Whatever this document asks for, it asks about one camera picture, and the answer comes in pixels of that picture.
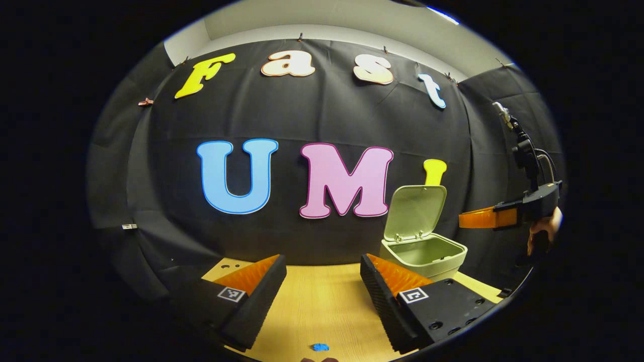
open lid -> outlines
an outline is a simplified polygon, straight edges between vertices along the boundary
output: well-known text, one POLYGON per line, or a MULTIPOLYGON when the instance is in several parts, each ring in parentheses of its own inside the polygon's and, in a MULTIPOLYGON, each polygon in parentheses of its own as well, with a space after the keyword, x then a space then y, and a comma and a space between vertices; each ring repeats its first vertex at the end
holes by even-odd
POLYGON ((429 235, 439 221, 446 197, 447 189, 443 186, 398 188, 392 196, 384 239, 402 241, 429 235))

blue letter u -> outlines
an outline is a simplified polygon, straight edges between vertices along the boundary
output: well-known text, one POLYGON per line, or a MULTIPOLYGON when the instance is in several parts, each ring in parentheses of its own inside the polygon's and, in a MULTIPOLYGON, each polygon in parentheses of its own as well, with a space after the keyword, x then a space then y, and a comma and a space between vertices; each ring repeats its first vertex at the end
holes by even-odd
POLYGON ((254 213, 269 201, 270 154, 277 151, 278 143, 257 138, 244 142, 242 148, 251 155, 251 191, 237 196, 228 192, 226 184, 226 156, 232 152, 232 144, 212 141, 197 147, 197 155, 202 159, 205 199, 215 209, 228 214, 254 213))

wooden table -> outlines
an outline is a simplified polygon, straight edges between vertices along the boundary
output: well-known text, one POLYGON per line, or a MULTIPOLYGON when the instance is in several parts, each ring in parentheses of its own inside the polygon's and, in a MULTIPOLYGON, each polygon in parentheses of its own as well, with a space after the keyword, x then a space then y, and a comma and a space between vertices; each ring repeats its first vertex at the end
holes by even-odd
MULTIPOLYGON (((224 258, 202 278, 213 281, 249 264, 224 258)), ((457 272, 454 280, 493 303, 501 300, 497 297, 501 290, 465 274, 457 272)), ((360 278, 359 263, 288 265, 257 340, 243 355, 264 362, 300 362, 304 357, 315 362, 326 357, 340 362, 383 362, 406 356, 394 352, 389 344, 360 278), (329 350, 316 352, 311 349, 315 343, 327 344, 329 350)))

